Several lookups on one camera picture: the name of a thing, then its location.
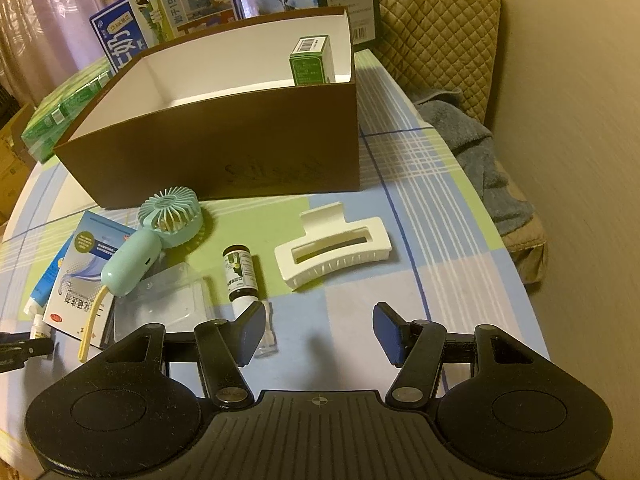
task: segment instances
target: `mint green handheld fan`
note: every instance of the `mint green handheld fan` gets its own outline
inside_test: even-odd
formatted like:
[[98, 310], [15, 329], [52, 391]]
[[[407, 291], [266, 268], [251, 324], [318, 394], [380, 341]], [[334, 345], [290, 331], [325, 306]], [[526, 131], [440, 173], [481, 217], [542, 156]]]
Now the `mint green handheld fan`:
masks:
[[140, 229], [104, 265], [102, 288], [96, 296], [84, 329], [78, 358], [85, 362], [95, 315], [104, 297], [129, 294], [158, 259], [163, 249], [191, 240], [202, 227], [202, 210], [196, 193], [188, 187], [172, 187], [145, 200], [138, 211]]

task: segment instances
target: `fan grille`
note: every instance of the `fan grille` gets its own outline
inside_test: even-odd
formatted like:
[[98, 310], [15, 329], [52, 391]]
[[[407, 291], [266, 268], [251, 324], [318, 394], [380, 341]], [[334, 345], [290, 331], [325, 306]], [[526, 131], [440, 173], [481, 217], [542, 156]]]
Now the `fan grille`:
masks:
[[145, 200], [138, 221], [150, 221], [150, 227], [163, 233], [175, 233], [193, 221], [200, 211], [198, 197], [188, 187], [172, 187]]

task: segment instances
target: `wall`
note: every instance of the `wall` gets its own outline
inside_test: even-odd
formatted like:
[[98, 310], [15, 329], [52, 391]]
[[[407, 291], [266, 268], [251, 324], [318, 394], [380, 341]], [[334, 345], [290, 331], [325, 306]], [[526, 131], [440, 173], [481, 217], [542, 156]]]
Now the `wall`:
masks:
[[640, 479], [640, 0], [504, 0], [488, 125], [548, 231], [552, 359], [614, 416], [598, 471]]

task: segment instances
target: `black mechanical arm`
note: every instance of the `black mechanical arm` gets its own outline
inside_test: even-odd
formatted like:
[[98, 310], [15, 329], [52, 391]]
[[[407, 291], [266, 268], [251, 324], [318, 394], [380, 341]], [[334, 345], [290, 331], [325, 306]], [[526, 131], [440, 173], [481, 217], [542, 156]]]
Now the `black mechanical arm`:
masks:
[[29, 332], [0, 332], [0, 373], [24, 368], [27, 359], [53, 352], [53, 341], [49, 337], [29, 338]]
[[[263, 391], [242, 378], [264, 331], [254, 303], [193, 333], [148, 324], [42, 392], [26, 433], [47, 480], [599, 478], [604, 402], [492, 325], [473, 335], [405, 322], [385, 303], [373, 330], [400, 367], [377, 391]], [[206, 398], [170, 378], [196, 362]], [[443, 364], [466, 381], [437, 398]]]

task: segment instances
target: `open box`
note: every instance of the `open box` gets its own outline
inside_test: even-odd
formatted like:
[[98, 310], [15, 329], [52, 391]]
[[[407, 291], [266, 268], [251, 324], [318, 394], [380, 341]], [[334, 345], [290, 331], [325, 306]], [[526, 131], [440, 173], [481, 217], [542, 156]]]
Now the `open box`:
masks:
[[[294, 86], [302, 36], [330, 37], [336, 82]], [[188, 186], [201, 200], [357, 190], [346, 10], [249, 18], [145, 50], [87, 105], [56, 155], [105, 208]]]

